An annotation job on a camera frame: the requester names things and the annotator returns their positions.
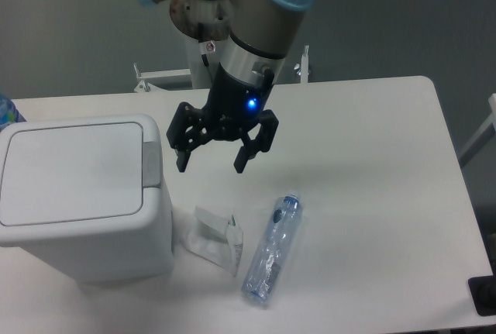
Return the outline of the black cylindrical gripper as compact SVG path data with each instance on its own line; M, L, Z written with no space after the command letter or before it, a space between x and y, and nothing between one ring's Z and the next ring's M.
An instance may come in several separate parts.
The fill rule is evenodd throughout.
M267 153L279 125L274 112L264 107L274 86L274 72L267 66L251 84L232 76L220 65L203 108L181 102L168 127L166 136L177 155L176 165L186 171L191 152L213 140L241 139L234 167L241 174L248 161L259 152ZM248 132L259 125L256 136Z

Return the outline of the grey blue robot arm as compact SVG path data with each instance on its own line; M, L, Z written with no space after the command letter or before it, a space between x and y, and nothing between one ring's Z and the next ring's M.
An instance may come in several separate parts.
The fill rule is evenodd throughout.
M140 0L156 5L166 0ZM222 0L198 0L219 3ZM266 108L305 13L314 0L227 0L229 35L205 105L182 102L167 130L184 171L191 152L213 140L241 140L234 167L271 148L278 127Z

